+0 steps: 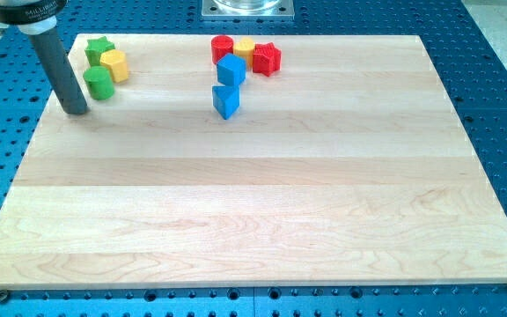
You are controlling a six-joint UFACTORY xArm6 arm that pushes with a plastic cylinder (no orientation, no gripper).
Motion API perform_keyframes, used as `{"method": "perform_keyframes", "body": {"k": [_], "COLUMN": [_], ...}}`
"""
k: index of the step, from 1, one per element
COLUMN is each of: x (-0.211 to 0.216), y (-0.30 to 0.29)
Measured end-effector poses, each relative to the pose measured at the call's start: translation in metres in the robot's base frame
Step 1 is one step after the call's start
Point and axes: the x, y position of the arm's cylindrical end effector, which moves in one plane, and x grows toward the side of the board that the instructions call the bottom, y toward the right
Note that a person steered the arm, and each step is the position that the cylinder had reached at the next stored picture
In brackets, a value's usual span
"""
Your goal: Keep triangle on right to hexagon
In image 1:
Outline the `black robot arm flange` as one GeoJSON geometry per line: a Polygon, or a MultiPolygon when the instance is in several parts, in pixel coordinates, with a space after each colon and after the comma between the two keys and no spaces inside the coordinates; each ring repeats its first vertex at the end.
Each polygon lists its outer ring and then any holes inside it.
{"type": "Polygon", "coordinates": [[[19,6],[0,5],[0,23],[26,25],[54,17],[66,5],[67,0],[40,0],[19,6]]]}

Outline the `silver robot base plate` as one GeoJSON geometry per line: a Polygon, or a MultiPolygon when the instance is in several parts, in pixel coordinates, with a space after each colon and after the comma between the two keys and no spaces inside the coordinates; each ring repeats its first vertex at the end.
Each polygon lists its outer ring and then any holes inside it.
{"type": "Polygon", "coordinates": [[[200,0],[202,20],[283,19],[295,17],[293,0],[200,0]]]}

